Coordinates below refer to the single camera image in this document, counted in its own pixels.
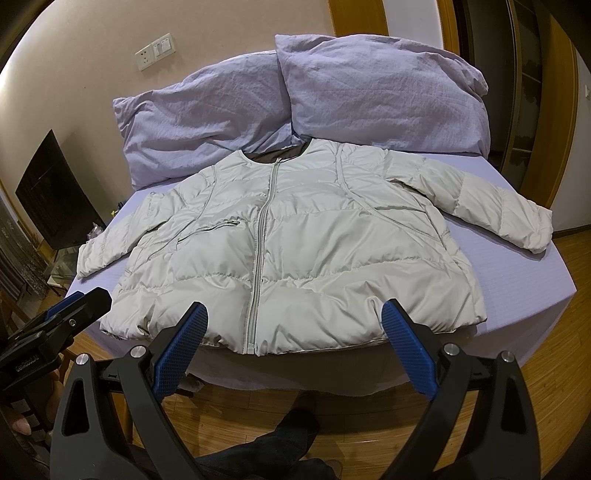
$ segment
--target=television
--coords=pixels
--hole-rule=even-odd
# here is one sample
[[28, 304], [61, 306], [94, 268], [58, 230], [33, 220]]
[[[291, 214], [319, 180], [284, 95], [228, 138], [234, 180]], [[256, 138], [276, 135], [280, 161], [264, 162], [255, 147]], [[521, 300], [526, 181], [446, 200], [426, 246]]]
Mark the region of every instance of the television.
[[70, 170], [53, 130], [33, 155], [16, 193], [54, 250], [85, 243], [93, 223], [105, 228]]

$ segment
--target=blue gripper pad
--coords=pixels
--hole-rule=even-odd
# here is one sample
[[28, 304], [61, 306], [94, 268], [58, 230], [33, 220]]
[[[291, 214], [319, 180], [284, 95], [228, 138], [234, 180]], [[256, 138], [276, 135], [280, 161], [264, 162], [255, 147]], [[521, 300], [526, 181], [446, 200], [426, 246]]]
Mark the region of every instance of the blue gripper pad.
[[432, 400], [438, 389], [435, 362], [391, 300], [382, 307], [382, 327], [413, 388]]
[[43, 321], [48, 321], [56, 313], [65, 309], [67, 306], [70, 306], [72, 303], [74, 303], [78, 299], [81, 299], [83, 296], [84, 294], [81, 291], [75, 291], [72, 295], [66, 297], [60, 303], [56, 303], [53, 307], [47, 309], [45, 313], [45, 319]]
[[152, 392], [158, 403], [177, 391], [193, 359], [197, 347], [201, 344], [207, 331], [207, 308], [200, 303], [194, 303], [185, 313], [189, 318], [174, 335], [154, 365], [154, 386]]

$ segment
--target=wall switch panel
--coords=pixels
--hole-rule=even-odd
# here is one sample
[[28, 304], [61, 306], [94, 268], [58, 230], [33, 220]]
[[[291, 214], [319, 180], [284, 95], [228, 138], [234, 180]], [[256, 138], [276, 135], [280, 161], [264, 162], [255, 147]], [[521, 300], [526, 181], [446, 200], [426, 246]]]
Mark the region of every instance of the wall switch panel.
[[167, 33], [165, 36], [153, 41], [152, 47], [154, 48], [156, 61], [159, 61], [164, 57], [168, 57], [170, 54], [176, 51], [173, 43], [173, 36], [170, 33]]
[[170, 33], [167, 33], [137, 52], [135, 54], [135, 62], [140, 70], [144, 70], [176, 51], [177, 49], [174, 46], [173, 36]]

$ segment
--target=purple pillow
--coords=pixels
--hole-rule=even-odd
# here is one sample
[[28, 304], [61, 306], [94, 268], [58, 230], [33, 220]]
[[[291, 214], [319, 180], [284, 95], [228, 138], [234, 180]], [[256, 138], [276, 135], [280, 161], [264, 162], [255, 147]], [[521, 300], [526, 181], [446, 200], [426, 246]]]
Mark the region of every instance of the purple pillow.
[[182, 82], [113, 100], [137, 190], [185, 177], [235, 150], [258, 153], [299, 142], [274, 51], [210, 65]]
[[296, 134], [488, 155], [488, 86], [457, 55], [379, 35], [276, 35], [275, 46]]

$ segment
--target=purple bed sheet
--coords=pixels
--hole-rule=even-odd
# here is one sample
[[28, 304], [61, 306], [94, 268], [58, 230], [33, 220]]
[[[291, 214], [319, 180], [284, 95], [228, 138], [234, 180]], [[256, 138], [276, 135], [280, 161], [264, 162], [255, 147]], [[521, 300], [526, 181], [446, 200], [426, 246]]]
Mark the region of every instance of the purple bed sheet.
[[[511, 188], [482, 157], [429, 154], [492, 183]], [[180, 180], [169, 180], [135, 192], [113, 222], [132, 213], [149, 192], [166, 192]], [[554, 244], [533, 255], [501, 238], [446, 215], [451, 233], [472, 263], [482, 288], [488, 319], [476, 326], [442, 334], [473, 355], [494, 357], [512, 351], [520, 365], [531, 357], [551, 332], [576, 292], [570, 274]], [[122, 275], [127, 256], [80, 281], [68, 294], [95, 287], [112, 291]], [[102, 348], [120, 356], [141, 343], [117, 340], [99, 330], [87, 333]], [[200, 348], [188, 372], [206, 382], [239, 390], [296, 388], [340, 395], [369, 395], [408, 381], [389, 344], [338, 352], [296, 353], [256, 357], [225, 348]]]

